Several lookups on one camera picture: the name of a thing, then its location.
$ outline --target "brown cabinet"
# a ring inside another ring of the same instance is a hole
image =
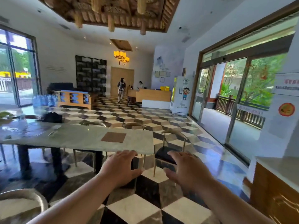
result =
[[[277,224],[299,223],[299,192],[260,163],[256,164],[250,201]]]

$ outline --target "round sticker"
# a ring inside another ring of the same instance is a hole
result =
[[[289,117],[294,114],[295,106],[291,103],[284,103],[284,104],[280,105],[278,112],[282,116]]]

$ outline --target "white ceiling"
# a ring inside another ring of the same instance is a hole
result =
[[[9,1],[50,22],[55,28],[77,40],[86,40],[102,45],[110,45],[110,38],[128,40],[133,49],[138,47],[138,50],[153,53],[157,45],[188,47],[244,0],[180,0],[168,32],[147,32],[144,36],[140,35],[138,30],[121,28],[115,28],[115,31],[111,33],[104,26],[83,25],[82,29],[78,29],[74,23],[67,22],[38,0]],[[59,24],[63,24],[71,30],[63,29]],[[178,32],[179,27],[188,28],[188,33]],[[182,43],[182,39],[188,34],[191,39]]]

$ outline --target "left hand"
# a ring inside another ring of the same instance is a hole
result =
[[[98,175],[109,179],[113,188],[129,183],[144,171],[144,169],[131,170],[131,161],[136,155],[138,154],[134,150],[116,152],[106,159]]]

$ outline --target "cube patterned tile floor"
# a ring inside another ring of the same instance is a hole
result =
[[[234,194],[248,201],[248,191],[245,193],[242,190],[242,180],[246,175],[247,167],[187,117],[173,115],[169,110],[141,108],[138,105],[127,106],[125,100],[118,104],[117,98],[112,97],[100,97],[94,110],[72,107],[42,107],[41,109],[62,114],[65,124],[99,121],[112,128],[122,128],[127,122],[145,124],[146,130],[153,131],[155,151],[163,146],[164,135],[161,134],[163,130],[179,130],[188,138],[185,149],[201,159],[213,176]],[[183,140],[180,136],[166,134],[167,146],[174,149],[181,150]],[[65,151],[61,150],[61,153],[63,163],[68,163],[71,167],[57,181],[47,181],[46,178],[43,182],[34,179],[10,182],[9,177],[18,171],[18,159],[13,158],[11,146],[5,145],[7,166],[0,162],[0,192],[18,188],[35,188],[53,206],[94,176],[92,154],[77,151],[78,163],[75,167],[73,150],[65,149]],[[32,168],[38,168],[41,174],[47,173],[47,177],[51,179],[54,173],[50,171],[52,165],[50,151],[46,150],[43,158],[41,149],[31,149],[30,161]],[[138,168],[142,166],[143,156],[138,155],[133,161],[134,167]],[[88,224],[219,223],[199,196],[192,192],[185,192],[166,177],[163,168],[174,169],[173,166],[157,162],[156,174],[153,177],[154,162],[153,155],[147,156],[146,170],[136,179],[135,187],[114,190]],[[27,200],[0,201],[0,223],[26,223],[39,214],[40,210],[37,206]],[[2,207],[5,207],[5,214],[1,212]]]

